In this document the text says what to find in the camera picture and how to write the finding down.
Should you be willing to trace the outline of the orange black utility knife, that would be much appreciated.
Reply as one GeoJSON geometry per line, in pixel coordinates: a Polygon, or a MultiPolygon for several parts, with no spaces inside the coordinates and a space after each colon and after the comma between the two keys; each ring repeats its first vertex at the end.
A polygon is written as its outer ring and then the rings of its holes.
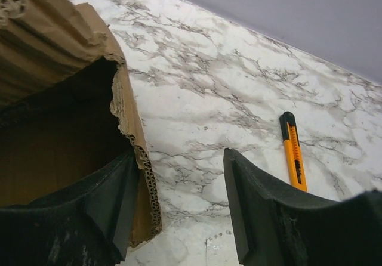
{"type": "Polygon", "coordinates": [[[307,192],[306,176],[295,116],[291,112],[285,111],[282,115],[280,115],[279,122],[281,126],[290,183],[293,187],[307,192]]]}

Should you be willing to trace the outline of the brown cardboard express box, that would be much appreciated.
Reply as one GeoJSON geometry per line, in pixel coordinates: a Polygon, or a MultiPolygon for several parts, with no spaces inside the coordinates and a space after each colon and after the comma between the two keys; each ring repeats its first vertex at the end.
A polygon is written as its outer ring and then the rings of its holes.
{"type": "Polygon", "coordinates": [[[155,176],[122,49],[89,3],[1,0],[1,205],[76,183],[132,148],[129,245],[162,230],[155,176]]]}

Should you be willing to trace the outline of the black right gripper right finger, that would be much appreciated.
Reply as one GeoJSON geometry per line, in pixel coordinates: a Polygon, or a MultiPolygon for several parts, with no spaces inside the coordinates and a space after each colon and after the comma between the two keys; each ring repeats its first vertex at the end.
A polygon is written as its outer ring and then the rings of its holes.
{"type": "Polygon", "coordinates": [[[336,202],[301,191],[224,151],[241,265],[380,265],[381,192],[336,202]]]}

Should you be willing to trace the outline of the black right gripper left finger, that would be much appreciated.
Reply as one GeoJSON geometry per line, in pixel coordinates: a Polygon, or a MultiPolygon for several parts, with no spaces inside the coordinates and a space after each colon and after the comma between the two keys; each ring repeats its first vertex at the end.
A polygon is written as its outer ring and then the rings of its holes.
{"type": "Polygon", "coordinates": [[[128,150],[78,182],[1,208],[1,265],[116,265],[125,260],[140,171],[128,150]]]}

